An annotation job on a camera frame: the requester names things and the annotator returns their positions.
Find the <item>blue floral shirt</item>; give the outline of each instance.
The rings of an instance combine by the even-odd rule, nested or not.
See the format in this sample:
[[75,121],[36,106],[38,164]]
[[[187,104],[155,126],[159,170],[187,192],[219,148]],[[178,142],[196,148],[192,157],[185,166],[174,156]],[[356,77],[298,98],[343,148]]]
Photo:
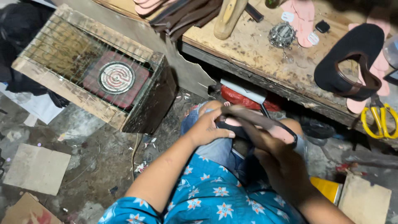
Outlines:
[[131,224],[304,223],[264,181],[243,187],[225,167],[194,154],[161,215],[135,197],[117,200],[99,220]]

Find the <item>yellow scissors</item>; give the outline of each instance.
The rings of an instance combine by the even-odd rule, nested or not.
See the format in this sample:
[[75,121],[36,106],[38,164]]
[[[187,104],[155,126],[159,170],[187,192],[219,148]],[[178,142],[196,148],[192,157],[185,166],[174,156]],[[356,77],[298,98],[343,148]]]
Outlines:
[[[368,127],[366,123],[366,111],[369,108],[365,107],[361,114],[362,126],[365,129],[366,133],[373,138],[381,139],[381,138],[392,138],[395,139],[398,137],[398,114],[387,104],[383,104],[380,101],[380,98],[377,94],[371,96],[371,103],[369,105],[370,110],[372,112],[373,117],[375,118],[375,122],[378,128],[378,134],[374,134]],[[387,130],[386,124],[386,110],[392,115],[395,121],[395,132],[391,136]]]

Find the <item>red plastic bag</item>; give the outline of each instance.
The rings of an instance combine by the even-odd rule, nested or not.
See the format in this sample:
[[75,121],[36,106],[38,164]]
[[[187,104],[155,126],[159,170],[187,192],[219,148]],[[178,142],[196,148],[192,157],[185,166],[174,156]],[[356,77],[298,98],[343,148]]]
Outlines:
[[[232,104],[243,105],[247,109],[251,110],[260,110],[260,104],[250,100],[246,96],[243,96],[242,94],[237,93],[224,85],[221,85],[221,96]],[[267,96],[267,100],[264,101],[264,106],[268,111],[280,111],[281,107],[279,106],[279,103],[282,103],[284,100],[284,98],[270,93]]]

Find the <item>wooden box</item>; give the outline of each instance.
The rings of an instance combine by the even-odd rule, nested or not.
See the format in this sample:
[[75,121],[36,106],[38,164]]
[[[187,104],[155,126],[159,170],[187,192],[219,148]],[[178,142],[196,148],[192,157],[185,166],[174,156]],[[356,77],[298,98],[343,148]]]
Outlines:
[[65,4],[12,67],[123,132],[154,132],[177,89],[162,53]]

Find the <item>dirty floor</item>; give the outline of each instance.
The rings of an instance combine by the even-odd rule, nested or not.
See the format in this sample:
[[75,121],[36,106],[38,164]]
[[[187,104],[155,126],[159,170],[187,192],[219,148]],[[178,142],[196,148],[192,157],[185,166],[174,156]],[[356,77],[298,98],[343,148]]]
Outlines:
[[[218,91],[212,94],[222,100]],[[150,163],[179,138],[180,122],[186,110],[206,101],[193,93],[181,89],[168,114],[157,131],[151,135],[121,133],[85,110],[70,104],[49,125],[40,120],[34,127],[23,124],[29,113],[0,93],[0,148],[1,156],[10,158],[5,164],[7,171],[20,143],[37,145],[72,155],[57,196],[28,191],[41,204],[64,223],[97,223],[104,210],[122,197],[133,180],[131,164],[132,150],[140,142],[134,158],[134,168],[143,162]],[[273,118],[285,117],[284,112],[271,112]],[[61,134],[64,140],[59,141]],[[353,144],[343,140],[329,139],[324,146],[335,162],[341,161],[341,153],[351,150]],[[239,151],[242,144],[236,141]],[[311,176],[329,180],[336,179],[336,163],[327,159],[321,148],[307,142],[306,162]],[[373,183],[392,189],[387,223],[398,223],[397,170],[374,167],[358,167],[365,170],[365,177]],[[0,220],[5,210],[15,204],[25,189],[2,184],[0,180]]]

